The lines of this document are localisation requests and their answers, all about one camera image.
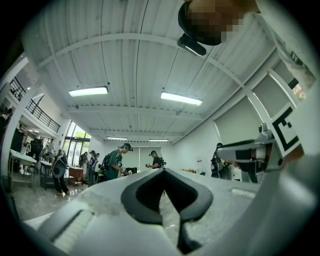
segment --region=fluorescent light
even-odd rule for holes
[[[118,137],[106,137],[109,140],[121,140],[121,141],[127,141],[127,138],[118,138]]]
[[[192,50],[190,47],[188,47],[188,46],[184,46],[185,48],[187,48],[191,53],[195,53],[196,55],[198,55],[198,56],[201,56],[199,53],[197,53],[197,52],[195,52],[194,50]]]
[[[176,101],[176,102],[184,102],[184,103],[189,103],[189,104],[193,104],[193,105],[197,105],[197,106],[200,106],[203,103],[202,100],[188,98],[188,97],[179,96],[179,95],[166,93],[166,92],[163,92],[161,94],[161,99],[171,100],[171,101]]]
[[[169,140],[167,138],[163,139],[149,139],[149,142],[168,142]]]
[[[78,90],[69,91],[71,97],[84,96],[84,95],[97,95],[97,94],[108,94],[107,87],[91,87],[91,88],[83,88]]]

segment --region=railing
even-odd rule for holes
[[[10,92],[18,101],[21,101],[21,99],[26,94],[25,89],[21,86],[17,79],[12,80],[10,85]],[[54,120],[52,120],[52,118],[50,118],[45,112],[43,112],[43,110],[32,99],[29,101],[25,108],[29,110],[31,114],[33,114],[37,119],[39,119],[39,121],[44,123],[46,126],[48,126],[56,133],[58,132],[60,125],[57,124]]]

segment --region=wooden table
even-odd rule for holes
[[[47,162],[47,161],[40,161],[41,163],[41,167],[40,167],[40,186],[43,185],[44,189],[47,190],[47,185],[53,185],[54,184],[54,180],[51,178],[51,181],[47,181],[47,177],[51,177],[49,176],[50,173],[50,168],[51,168],[51,163]]]
[[[35,186],[35,170],[33,170],[33,174],[31,172],[30,179],[18,179],[14,178],[14,161],[19,161],[24,166],[32,166],[37,161],[33,159],[31,156],[27,156],[25,154],[19,153],[13,149],[10,149],[10,160],[11,160],[11,170],[9,172],[11,173],[11,189],[13,191],[14,189],[14,182],[20,182],[20,183],[31,183],[33,184],[33,190],[36,192],[36,186]]]
[[[81,183],[84,185],[84,169],[79,167],[69,167],[69,182],[68,184],[73,183],[74,185],[78,185]]]

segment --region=gray floor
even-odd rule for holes
[[[26,221],[55,212],[88,187],[85,184],[83,186],[68,185],[68,179],[65,180],[70,195],[63,193],[64,197],[57,197],[53,186],[50,186],[47,190],[41,187],[39,174],[36,175],[36,193],[31,184],[14,182],[13,197],[20,220]]]

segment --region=white table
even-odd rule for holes
[[[40,186],[44,184],[44,189],[47,190],[47,185],[52,185],[54,184],[53,179],[51,178],[51,181],[47,181],[47,177],[50,177],[50,168],[51,168],[51,163],[47,161],[40,161],[41,163],[41,168],[40,168]]]
[[[33,190],[34,192],[36,192],[36,186],[35,186],[35,171],[33,171],[33,174],[31,172],[31,179],[27,180],[27,179],[18,179],[18,178],[14,178],[14,161],[19,161],[21,164],[23,164],[24,166],[32,166],[33,164],[35,164],[37,161],[35,159],[33,159],[31,156],[19,153],[15,150],[10,149],[10,160],[11,160],[11,189],[13,191],[14,189],[14,182],[20,182],[20,183],[31,183],[33,184]]]

